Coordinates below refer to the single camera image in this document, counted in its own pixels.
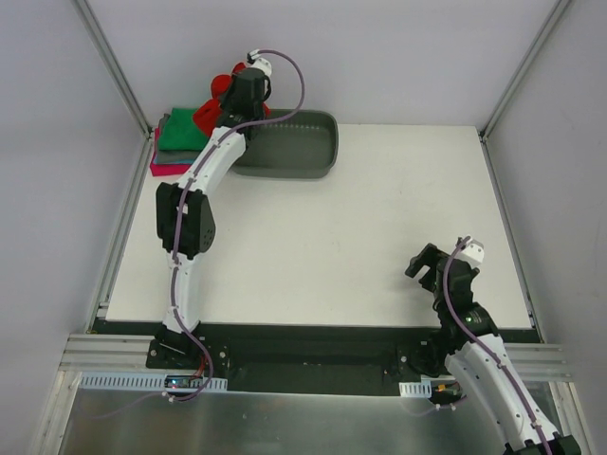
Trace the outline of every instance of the cable clip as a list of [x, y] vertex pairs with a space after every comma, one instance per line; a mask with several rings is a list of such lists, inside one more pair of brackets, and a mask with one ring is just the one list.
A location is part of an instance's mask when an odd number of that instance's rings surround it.
[[219, 147], [221, 147], [221, 137], [211, 136], [209, 138], [209, 142], [211, 143], [211, 146], [214, 148], [214, 150], [217, 150], [219, 149]]
[[253, 64], [257, 59], [259, 59], [259, 49], [251, 50], [251, 52], [247, 54], [247, 62], [249, 64]]

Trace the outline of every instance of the white table surface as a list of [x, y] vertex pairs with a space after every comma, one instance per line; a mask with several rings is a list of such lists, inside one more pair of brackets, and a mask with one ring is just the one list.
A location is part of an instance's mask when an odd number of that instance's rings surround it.
[[[108, 320], [159, 321], [166, 253], [146, 177]], [[437, 326], [432, 295], [404, 276], [432, 242], [485, 244], [475, 299], [498, 327], [529, 328], [506, 233], [472, 127], [340, 125], [335, 167], [315, 181], [229, 173], [211, 197], [217, 233], [200, 277], [205, 322]]]

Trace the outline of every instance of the green towel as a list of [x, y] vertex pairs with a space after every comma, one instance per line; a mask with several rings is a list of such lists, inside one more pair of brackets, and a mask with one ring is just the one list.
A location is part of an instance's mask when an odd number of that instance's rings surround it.
[[192, 120], [196, 109], [173, 108], [158, 138], [159, 150], [202, 150], [209, 138]]

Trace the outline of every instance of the white wall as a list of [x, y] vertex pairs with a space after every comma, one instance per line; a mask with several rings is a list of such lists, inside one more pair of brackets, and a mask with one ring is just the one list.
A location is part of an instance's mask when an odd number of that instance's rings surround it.
[[607, 450], [607, 2], [575, 2], [489, 139], [534, 306]]
[[[91, 0], [148, 120], [196, 106], [256, 47], [346, 123], [483, 126], [554, 0]], [[270, 105], [297, 101], [276, 63]]]
[[0, 453], [25, 453], [81, 330], [141, 135], [68, 1], [0, 14]]

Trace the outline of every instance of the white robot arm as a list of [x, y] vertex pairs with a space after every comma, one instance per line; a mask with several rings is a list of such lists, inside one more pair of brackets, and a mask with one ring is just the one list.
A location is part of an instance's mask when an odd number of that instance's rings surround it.
[[[224, 177], [231, 165], [236, 161], [247, 148], [245, 137], [242, 134], [231, 133], [223, 141], [219, 141], [228, 131], [229, 127], [223, 126], [215, 128], [212, 133], [211, 140], [207, 147], [201, 152], [190, 169], [184, 173], [176, 182], [177, 186], [184, 190], [188, 187], [188, 191], [201, 191], [205, 196], [210, 196], [219, 182]], [[205, 160], [205, 157], [215, 146], [210, 157]], [[189, 207], [184, 206], [184, 217], [189, 215]], [[214, 238], [214, 224], [202, 232], [202, 246], [210, 246]], [[176, 283], [175, 283], [175, 307], [179, 312], [179, 316], [183, 325], [192, 331], [198, 325], [199, 308], [197, 304], [200, 302], [198, 297], [200, 288], [200, 267], [203, 263], [204, 253], [199, 252], [191, 259], [187, 254], [177, 253], [178, 265], [175, 263], [173, 252], [167, 252], [167, 260], [172, 271], [177, 268]], [[181, 333], [181, 327], [175, 319], [175, 312], [172, 305], [169, 305], [162, 323], [171, 331]]]
[[263, 103], [271, 93], [269, 61], [258, 51], [250, 52], [248, 61], [246, 69], [232, 75], [221, 99], [222, 114], [205, 149], [176, 183], [162, 183], [156, 191], [156, 230], [174, 281], [162, 323], [167, 346], [177, 351], [183, 338], [175, 335], [184, 328], [191, 332], [199, 322], [200, 267], [215, 235], [209, 196], [254, 138], [254, 127], [241, 127], [264, 119]]
[[437, 376], [446, 367], [483, 420], [495, 430], [505, 454], [580, 455], [572, 436], [561, 437], [540, 410], [508, 358], [489, 313], [473, 301], [472, 280], [483, 261], [483, 245], [467, 237], [448, 255], [432, 244], [411, 259], [405, 274], [434, 293], [441, 329], [411, 359], [419, 373]]

